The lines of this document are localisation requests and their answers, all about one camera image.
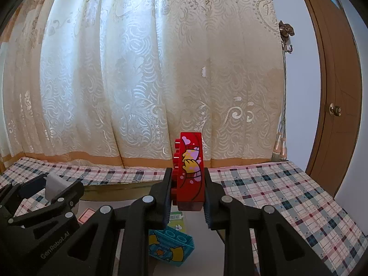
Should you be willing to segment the red toy brick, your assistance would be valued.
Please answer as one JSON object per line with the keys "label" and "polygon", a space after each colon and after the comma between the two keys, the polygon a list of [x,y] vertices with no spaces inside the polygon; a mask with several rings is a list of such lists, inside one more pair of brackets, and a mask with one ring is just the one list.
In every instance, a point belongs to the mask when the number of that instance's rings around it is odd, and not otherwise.
{"label": "red toy brick", "polygon": [[175,140],[173,155],[173,205],[181,211],[201,211],[205,202],[205,177],[202,135],[182,132]]}

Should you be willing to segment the cream patterned curtain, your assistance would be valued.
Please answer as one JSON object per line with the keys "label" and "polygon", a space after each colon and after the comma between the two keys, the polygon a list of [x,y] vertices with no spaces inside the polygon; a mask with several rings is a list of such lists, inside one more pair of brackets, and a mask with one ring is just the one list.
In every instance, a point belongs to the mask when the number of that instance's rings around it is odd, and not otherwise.
{"label": "cream patterned curtain", "polygon": [[1,26],[1,168],[210,167],[272,157],[285,70],[273,0],[13,0]]}

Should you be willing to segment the plaid tablecloth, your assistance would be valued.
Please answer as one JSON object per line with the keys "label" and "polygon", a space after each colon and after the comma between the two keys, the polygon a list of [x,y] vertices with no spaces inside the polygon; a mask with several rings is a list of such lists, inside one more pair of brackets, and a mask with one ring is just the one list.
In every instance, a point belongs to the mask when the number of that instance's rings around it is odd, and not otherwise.
{"label": "plaid tablecloth", "polygon": [[[367,250],[367,237],[348,213],[291,161],[211,168],[212,181],[247,206],[270,204],[308,242],[333,275],[352,275]],[[84,185],[130,184],[163,179],[163,168],[123,169],[47,163],[23,157],[1,174],[1,186],[55,173]]]}

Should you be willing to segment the gold metal tin tray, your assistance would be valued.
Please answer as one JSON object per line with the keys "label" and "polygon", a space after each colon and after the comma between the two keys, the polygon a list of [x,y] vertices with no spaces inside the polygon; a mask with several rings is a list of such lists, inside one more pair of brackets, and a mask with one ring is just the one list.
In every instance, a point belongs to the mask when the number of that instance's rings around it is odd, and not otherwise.
{"label": "gold metal tin tray", "polygon": [[158,182],[146,184],[109,184],[101,186],[88,186],[84,196],[86,201],[122,201],[137,200],[149,194],[151,187]]}

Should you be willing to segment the teal toy brick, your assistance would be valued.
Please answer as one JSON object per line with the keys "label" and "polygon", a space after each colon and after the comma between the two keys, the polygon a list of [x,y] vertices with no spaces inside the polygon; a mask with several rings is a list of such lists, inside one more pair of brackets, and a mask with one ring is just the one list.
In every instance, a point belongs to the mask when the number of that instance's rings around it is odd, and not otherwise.
{"label": "teal toy brick", "polygon": [[166,227],[164,230],[149,230],[148,255],[162,262],[181,266],[194,251],[192,236]]}

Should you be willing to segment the pink stamp pad tin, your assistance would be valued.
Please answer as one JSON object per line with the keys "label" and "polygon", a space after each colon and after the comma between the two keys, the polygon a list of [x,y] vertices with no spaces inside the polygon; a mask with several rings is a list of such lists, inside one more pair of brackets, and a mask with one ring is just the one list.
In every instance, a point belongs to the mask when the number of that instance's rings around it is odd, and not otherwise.
{"label": "pink stamp pad tin", "polygon": [[86,223],[93,216],[94,213],[95,210],[87,208],[85,211],[83,211],[83,213],[81,213],[81,215],[79,215],[78,222],[80,224]]}

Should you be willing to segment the curtain tieback hook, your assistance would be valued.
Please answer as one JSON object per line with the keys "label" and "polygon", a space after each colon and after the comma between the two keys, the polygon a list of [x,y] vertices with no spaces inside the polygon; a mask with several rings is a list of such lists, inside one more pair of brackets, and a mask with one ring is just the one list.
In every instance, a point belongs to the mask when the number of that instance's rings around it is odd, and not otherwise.
{"label": "curtain tieback hook", "polygon": [[293,52],[293,45],[291,44],[290,37],[295,35],[293,27],[288,23],[279,21],[279,32],[283,51],[291,54]]}

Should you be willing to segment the white paper liner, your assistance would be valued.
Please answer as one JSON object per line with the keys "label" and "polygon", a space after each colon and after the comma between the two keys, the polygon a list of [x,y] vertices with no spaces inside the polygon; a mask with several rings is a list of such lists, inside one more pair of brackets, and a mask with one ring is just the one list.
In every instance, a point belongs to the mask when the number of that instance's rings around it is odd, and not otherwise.
{"label": "white paper liner", "polygon": [[[128,206],[133,202],[134,199],[102,202],[80,201],[77,218],[80,218],[87,209],[96,211],[103,205],[109,205],[116,209]],[[223,275],[224,243],[216,231],[208,228],[204,212],[184,212],[184,224],[185,233],[191,235],[194,240],[194,251],[180,267],[149,257],[148,275]],[[118,257],[120,256],[123,236],[124,230],[121,230],[112,275],[117,275]]]}

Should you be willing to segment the brown wooden door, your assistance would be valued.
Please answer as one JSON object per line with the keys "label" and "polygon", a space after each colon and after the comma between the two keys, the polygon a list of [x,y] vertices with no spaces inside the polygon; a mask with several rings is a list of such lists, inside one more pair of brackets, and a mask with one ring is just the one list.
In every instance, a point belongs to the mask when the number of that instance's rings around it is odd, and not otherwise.
{"label": "brown wooden door", "polygon": [[[349,21],[340,3],[304,0],[316,35],[321,70],[321,101],[307,174],[335,196],[348,170],[359,134],[362,76]],[[342,115],[329,114],[333,103]]]}

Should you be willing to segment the dental floss pick box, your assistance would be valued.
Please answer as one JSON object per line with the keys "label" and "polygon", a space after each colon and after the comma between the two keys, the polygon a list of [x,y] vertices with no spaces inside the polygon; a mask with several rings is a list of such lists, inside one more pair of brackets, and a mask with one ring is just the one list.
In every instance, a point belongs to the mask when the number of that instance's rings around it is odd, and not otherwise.
{"label": "dental floss pick box", "polygon": [[168,227],[185,232],[184,214],[181,211],[171,212]]}

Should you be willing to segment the brass door knob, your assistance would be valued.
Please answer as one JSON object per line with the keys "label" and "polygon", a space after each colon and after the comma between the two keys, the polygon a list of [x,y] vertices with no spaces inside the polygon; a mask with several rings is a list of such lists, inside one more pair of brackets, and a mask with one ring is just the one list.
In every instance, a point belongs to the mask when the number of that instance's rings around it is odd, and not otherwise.
{"label": "brass door knob", "polygon": [[335,117],[340,117],[342,115],[341,107],[331,103],[329,106],[329,114]]}

